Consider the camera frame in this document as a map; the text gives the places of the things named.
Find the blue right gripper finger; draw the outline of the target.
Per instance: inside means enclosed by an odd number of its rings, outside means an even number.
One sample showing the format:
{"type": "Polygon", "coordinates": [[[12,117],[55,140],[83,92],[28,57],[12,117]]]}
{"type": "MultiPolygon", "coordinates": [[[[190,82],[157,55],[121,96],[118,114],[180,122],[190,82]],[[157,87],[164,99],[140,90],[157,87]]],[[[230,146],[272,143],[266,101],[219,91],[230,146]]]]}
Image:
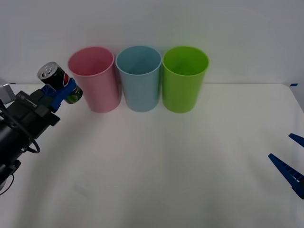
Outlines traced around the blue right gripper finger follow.
{"type": "Polygon", "coordinates": [[[294,140],[295,142],[297,142],[299,145],[304,145],[304,138],[299,136],[299,135],[296,135],[296,134],[289,134],[288,136],[289,138],[291,138],[292,140],[294,140]]]}
{"type": "Polygon", "coordinates": [[[282,160],[274,156],[272,153],[268,155],[271,162],[276,166],[280,173],[291,185],[293,191],[301,198],[304,199],[304,176],[284,163],[282,160]]]}

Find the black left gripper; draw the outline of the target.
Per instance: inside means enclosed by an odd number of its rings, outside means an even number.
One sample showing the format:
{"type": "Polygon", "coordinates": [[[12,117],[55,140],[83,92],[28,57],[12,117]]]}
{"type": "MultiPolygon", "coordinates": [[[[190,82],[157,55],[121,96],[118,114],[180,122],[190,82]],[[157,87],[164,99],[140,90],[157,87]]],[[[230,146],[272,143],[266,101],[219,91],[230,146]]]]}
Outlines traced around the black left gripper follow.
{"type": "Polygon", "coordinates": [[[20,91],[16,100],[7,108],[8,112],[37,139],[49,126],[55,126],[60,118],[54,114],[62,101],[69,104],[77,102],[75,80],[70,79],[67,86],[56,91],[49,84],[28,95],[20,91]]]}

